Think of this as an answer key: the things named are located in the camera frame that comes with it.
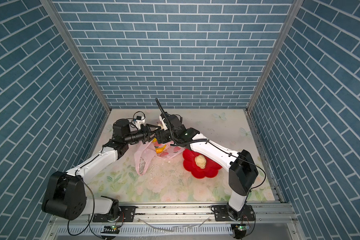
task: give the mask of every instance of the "metal profile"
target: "metal profile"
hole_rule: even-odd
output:
[[[299,233],[299,222],[293,211],[292,205],[290,203],[280,203],[280,202],[259,202],[251,201],[249,202],[253,207],[253,210],[256,212],[256,223],[288,223],[288,228],[292,234],[293,232]],[[220,231],[227,231],[228,229],[214,229],[211,231],[209,227],[224,227],[229,226],[231,223],[237,223],[237,221],[227,220],[225,222],[216,222],[214,218],[214,213],[212,212],[210,206],[213,204],[226,204],[226,202],[194,202],[194,203],[134,203],[136,206],[136,215],[133,222],[124,223],[124,230],[120,232],[120,236],[133,236],[134,232],[137,231],[141,234],[141,230],[146,227],[142,225],[142,220],[147,221],[149,224],[158,226],[160,228],[174,227],[174,226],[188,226],[188,225],[199,225],[197,229],[192,227],[193,234],[195,232],[202,231],[203,234],[207,232],[218,234]],[[70,226],[71,231],[80,232],[88,224],[87,216],[79,216],[75,219],[74,223]],[[101,222],[92,222],[91,228],[95,233],[99,233],[106,225]],[[49,222],[46,231],[44,232],[41,240],[54,240],[55,237],[60,235],[67,235],[67,220],[53,216]],[[89,229],[82,234],[92,235]]]
[[[252,133],[252,136],[253,136],[253,140],[254,140],[254,142],[256,144],[256,147],[257,147],[257,150],[259,152],[261,162],[263,163],[264,170],[267,173],[267,179],[269,181],[269,185],[276,189],[276,192],[278,193],[278,196],[279,196],[279,200],[281,202],[285,202],[285,197],[283,195],[283,192],[281,191],[281,187],[278,184],[276,176],[275,176],[275,174],[274,174],[274,172],[272,170],[271,163],[269,162],[268,155],[265,152],[263,143],[262,143],[262,141],[260,139],[259,132],[256,129],[256,125],[253,122],[252,116],[251,116],[251,114],[249,112],[246,112],[245,116],[247,117],[247,122],[248,122],[248,125],[250,127],[250,130],[251,130],[251,133]]]
[[[294,0],[294,2],[291,5],[291,8],[289,9],[289,12],[285,19],[283,27],[281,28],[279,36],[276,40],[276,43],[272,49],[271,54],[269,55],[267,64],[265,65],[264,70],[261,73],[259,81],[256,84],[254,92],[251,96],[250,102],[248,103],[247,111],[249,113],[252,111],[254,104],[256,103],[256,100],[259,97],[261,89],[263,88],[265,81],[267,80],[269,72],[271,71],[271,68],[276,60],[276,57],[279,54],[279,51],[280,51],[281,47],[283,46],[285,39],[287,38],[288,32],[291,29],[292,23],[295,20],[295,17],[298,14],[303,1],[304,0]]]
[[[62,39],[64,40],[65,44],[68,46],[69,50],[72,53],[72,56],[75,58],[80,69],[83,71],[89,84],[92,86],[93,90],[95,91],[97,97],[100,99],[100,101],[101,101],[102,105],[104,106],[104,108],[106,109],[107,113],[110,113],[110,110],[111,110],[110,105],[108,104],[103,93],[101,92],[99,85],[96,83],[96,80],[93,77],[91,70],[89,69],[87,63],[84,61],[83,57],[81,56],[81,53],[76,46],[76,43],[73,41],[73,38],[72,38],[71,34],[69,33],[67,26],[64,24],[61,16],[59,15],[55,5],[53,4],[53,2],[51,0],[40,0],[40,2],[43,5],[45,11],[48,13],[48,15],[51,18],[52,22],[54,23],[55,27],[59,31]]]
[[[95,140],[93,141],[94,144],[92,144],[92,147],[91,147],[91,149],[89,150],[89,152],[88,152],[88,154],[87,154],[87,156],[86,156],[85,159],[88,159],[88,158],[90,158],[90,157],[93,155],[93,151],[95,150],[95,147],[96,147],[96,144],[95,144],[95,143],[97,143],[97,142],[99,141],[100,136],[101,136],[101,133],[103,132],[103,130],[104,130],[105,126],[106,126],[106,123],[107,123],[107,120],[108,120],[108,118],[109,118],[109,115],[110,115],[110,113],[106,113],[106,117],[104,118],[103,122],[101,123],[100,129],[99,129],[99,131],[98,131],[97,134],[96,134]]]

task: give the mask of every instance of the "red plate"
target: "red plate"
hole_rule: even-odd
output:
[[[202,179],[204,177],[209,177],[209,178],[216,177],[217,174],[219,173],[219,169],[221,169],[222,166],[217,164],[212,159],[204,156],[206,159],[206,165],[205,165],[205,168],[202,169],[202,168],[198,167],[195,162],[195,157],[197,157],[199,155],[202,155],[202,154],[188,150],[188,149],[185,149],[183,151],[183,158],[184,158],[183,166],[184,166],[185,170],[191,172],[192,175],[198,179]]]

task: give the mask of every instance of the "blue brick wallpaper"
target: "blue brick wallpaper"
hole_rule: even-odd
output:
[[[291,2],[54,1],[112,108],[245,108]]]
[[[49,175],[86,157],[105,115],[39,0],[0,0],[0,240],[41,237]]]
[[[360,239],[360,1],[305,0],[252,116],[307,239]]]

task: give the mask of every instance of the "pink plastic bag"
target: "pink plastic bag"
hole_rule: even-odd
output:
[[[157,154],[153,142],[147,142],[145,144],[139,142],[139,147],[134,154],[137,174],[143,176],[148,170],[149,164],[154,157],[171,159],[184,151],[184,147],[173,147],[171,144],[173,144],[173,142],[162,144],[162,146],[166,145],[166,147],[163,152]]]

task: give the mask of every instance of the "floral tablecloth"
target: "floral tablecloth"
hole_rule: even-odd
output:
[[[112,135],[112,123],[120,118],[131,118],[137,110],[112,110],[106,127],[100,137],[95,152],[108,141]],[[144,109],[146,123],[156,124],[159,112],[154,109]],[[249,126],[242,110],[213,109],[171,109],[171,114],[180,114],[186,127],[194,127],[213,141],[230,149],[241,151],[246,149],[256,165],[262,167],[257,148],[252,139]],[[97,174],[89,186],[96,196],[108,196],[119,199],[120,202],[214,202],[227,201],[231,195],[228,186],[228,172],[223,169],[214,178],[196,179],[183,167],[182,154],[163,159],[154,157],[147,172],[139,176],[135,170],[134,152],[137,145],[130,145],[125,155],[115,163]],[[259,175],[254,183],[258,185],[264,179]],[[268,180],[254,189],[249,201],[274,201]]]

